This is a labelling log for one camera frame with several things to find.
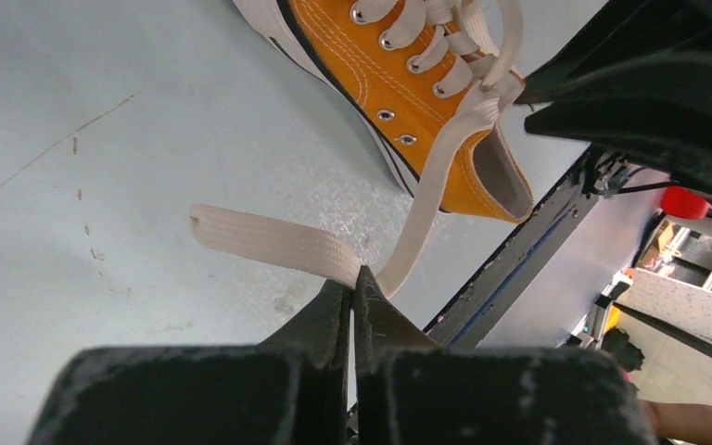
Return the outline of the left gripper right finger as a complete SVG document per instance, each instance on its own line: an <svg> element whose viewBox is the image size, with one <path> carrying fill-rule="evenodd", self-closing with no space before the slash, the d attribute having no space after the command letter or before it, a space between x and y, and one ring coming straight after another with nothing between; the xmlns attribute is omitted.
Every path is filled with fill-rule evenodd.
<svg viewBox="0 0 712 445"><path fill-rule="evenodd" d="M617 365L594 350L447 349L362 267L353 292L362 444L654 444Z"/></svg>

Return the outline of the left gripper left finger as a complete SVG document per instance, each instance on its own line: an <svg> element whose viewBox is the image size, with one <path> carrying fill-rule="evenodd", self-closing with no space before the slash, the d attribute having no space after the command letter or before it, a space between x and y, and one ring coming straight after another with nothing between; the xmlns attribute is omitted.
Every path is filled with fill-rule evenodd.
<svg viewBox="0 0 712 445"><path fill-rule="evenodd" d="M350 291L335 282L247 346L83 350L31 444L343 444Z"/></svg>

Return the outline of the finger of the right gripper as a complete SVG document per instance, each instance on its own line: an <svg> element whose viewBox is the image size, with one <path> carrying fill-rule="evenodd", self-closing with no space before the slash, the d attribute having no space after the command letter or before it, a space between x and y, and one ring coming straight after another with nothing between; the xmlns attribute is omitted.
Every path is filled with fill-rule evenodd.
<svg viewBox="0 0 712 445"><path fill-rule="evenodd" d="M589 83L629 88L678 79L712 87L712 1L609 1L530 73L520 104L581 95Z"/></svg>
<svg viewBox="0 0 712 445"><path fill-rule="evenodd" d="M531 134L591 142L712 192L712 67L639 67L527 82Z"/></svg>

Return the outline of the orange canvas sneaker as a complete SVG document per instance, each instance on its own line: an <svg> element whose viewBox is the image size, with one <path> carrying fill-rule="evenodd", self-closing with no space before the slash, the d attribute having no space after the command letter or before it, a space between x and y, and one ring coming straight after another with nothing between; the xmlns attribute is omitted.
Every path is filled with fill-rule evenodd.
<svg viewBox="0 0 712 445"><path fill-rule="evenodd" d="M510 223L534 198L498 122L444 133L454 117L522 93L515 69L521 6L501 1L502 38L476 1L239 1L251 28L359 113L397 183L411 195L435 144L454 150L439 208Z"/></svg>

